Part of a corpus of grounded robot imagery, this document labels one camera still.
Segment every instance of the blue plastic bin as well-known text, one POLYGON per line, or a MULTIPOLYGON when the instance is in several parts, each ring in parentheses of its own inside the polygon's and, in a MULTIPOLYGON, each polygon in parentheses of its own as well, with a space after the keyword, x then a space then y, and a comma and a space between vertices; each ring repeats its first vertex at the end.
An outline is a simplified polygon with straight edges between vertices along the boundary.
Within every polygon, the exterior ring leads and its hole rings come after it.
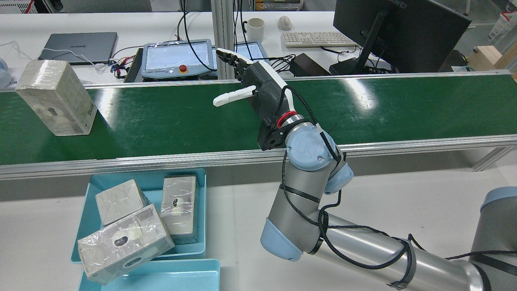
POLYGON ((154 203, 156 207, 160 209, 163 193, 163 179, 167 176, 174 175, 196 175, 198 188, 195 193, 195 210, 197 211, 197 215, 194 217, 194 223, 197 228, 197 243, 177 244, 174 248, 153 260, 205 258, 206 171, 205 169, 184 169, 93 175, 90 179, 90 183, 88 184, 88 189, 86 190, 83 214, 81 215, 81 221, 79 222, 79 228, 77 229, 77 236, 73 242, 73 251, 70 257, 72 263, 81 263, 77 249, 77 240, 89 236, 102 228, 95 195, 128 180, 135 179, 149 201, 154 203))
POLYGON ((79 291, 218 291, 220 270, 216 259, 150 261, 105 286, 83 273, 79 291))

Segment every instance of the green conveyor belt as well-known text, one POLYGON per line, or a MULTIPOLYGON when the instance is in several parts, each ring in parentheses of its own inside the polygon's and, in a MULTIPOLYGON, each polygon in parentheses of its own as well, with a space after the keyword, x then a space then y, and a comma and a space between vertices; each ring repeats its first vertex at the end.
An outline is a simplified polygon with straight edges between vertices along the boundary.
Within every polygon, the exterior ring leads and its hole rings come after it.
MULTIPOLYGON (((509 75, 344 78, 289 83, 337 144, 517 134, 509 75)), ((88 90, 87 136, 56 137, 14 92, 0 93, 0 165, 258 149, 246 101, 212 100, 239 84, 88 90)), ((305 114, 299 102, 297 110, 305 114)))

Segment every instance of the cable tie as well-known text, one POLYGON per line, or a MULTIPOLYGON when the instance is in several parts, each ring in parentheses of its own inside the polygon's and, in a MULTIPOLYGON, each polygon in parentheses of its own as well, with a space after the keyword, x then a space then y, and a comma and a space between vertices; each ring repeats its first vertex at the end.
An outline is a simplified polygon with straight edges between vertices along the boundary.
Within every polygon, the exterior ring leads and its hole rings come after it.
POLYGON ((407 288, 415 276, 417 269, 417 257, 415 255, 415 248, 409 240, 400 238, 395 239, 402 242, 402 244, 405 245, 405 248, 407 248, 407 267, 406 272, 404 273, 404 277, 400 281, 396 281, 387 285, 397 290, 403 290, 407 288))

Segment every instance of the desk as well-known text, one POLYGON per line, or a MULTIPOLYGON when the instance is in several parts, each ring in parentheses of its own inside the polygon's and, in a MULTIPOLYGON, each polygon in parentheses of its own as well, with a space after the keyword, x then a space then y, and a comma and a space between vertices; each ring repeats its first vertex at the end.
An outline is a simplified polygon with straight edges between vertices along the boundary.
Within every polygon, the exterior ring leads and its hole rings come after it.
MULTIPOLYGON (((280 175, 279 167, 270 170, 280 175)), ((438 256, 459 255, 470 251, 485 194, 515 185, 516 171, 517 164, 479 173, 459 168, 355 177, 343 191, 341 206, 329 212, 392 236, 411 232, 438 256)), ((231 180, 236 175, 233 170, 224 174, 231 180)), ((267 253, 260 235, 279 181, 208 185, 207 257, 221 261, 221 291, 391 291, 383 282, 314 256, 290 262, 267 253)), ((84 191, 75 195, 0 202, 2 291, 77 290, 82 266, 69 257, 84 191)), ((335 199, 325 196, 322 203, 335 199)))
MULTIPOLYGON (((16 40, 20 50, 33 58, 37 58, 53 33, 81 32, 117 32, 118 42, 115 51, 139 46, 151 42, 174 40, 176 25, 183 14, 180 12, 153 13, 91 13, 91 14, 3 14, 0 39, 2 43, 16 40)), ((288 54, 306 53, 322 67, 337 62, 337 55, 319 48, 287 49, 280 41, 281 30, 277 27, 278 19, 286 15, 293 23, 292 31, 337 31, 332 26, 334 12, 244 12, 243 20, 260 17, 265 21, 263 46, 268 56, 284 56, 288 54)), ((191 12, 187 15, 190 39, 209 38, 214 43, 212 16, 210 12, 191 12)), ((243 41, 240 25, 237 26, 238 41, 243 41)), ((180 35, 185 38, 183 26, 180 35)), ((117 57, 131 56, 136 49, 128 49, 117 57)), ((13 75, 19 76, 29 59, 18 56, 11 46, 0 47, 0 57, 13 75)), ((344 60, 350 56, 340 56, 344 60)), ((122 83, 109 72, 98 73, 89 66, 74 66, 74 71, 81 80, 95 84, 122 83)))

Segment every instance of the white keyboard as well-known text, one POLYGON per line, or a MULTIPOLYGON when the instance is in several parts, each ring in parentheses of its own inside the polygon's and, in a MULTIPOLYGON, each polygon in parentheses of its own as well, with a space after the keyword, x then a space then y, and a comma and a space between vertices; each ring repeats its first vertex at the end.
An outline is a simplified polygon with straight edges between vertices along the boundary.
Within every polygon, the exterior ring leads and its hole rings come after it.
POLYGON ((340 32, 284 32, 282 42, 287 48, 353 47, 353 40, 340 32))

